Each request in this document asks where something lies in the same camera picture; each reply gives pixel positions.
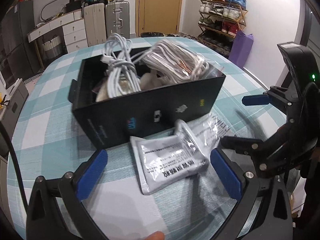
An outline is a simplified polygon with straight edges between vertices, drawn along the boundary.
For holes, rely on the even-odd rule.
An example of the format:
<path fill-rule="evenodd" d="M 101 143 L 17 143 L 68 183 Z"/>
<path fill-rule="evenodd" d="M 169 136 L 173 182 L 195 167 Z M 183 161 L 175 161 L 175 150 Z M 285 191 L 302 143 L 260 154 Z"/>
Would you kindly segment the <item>person left hand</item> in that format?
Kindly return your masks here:
<path fill-rule="evenodd" d="M 144 240 L 165 240 L 165 234 L 161 231 L 156 231 L 150 234 Z"/>

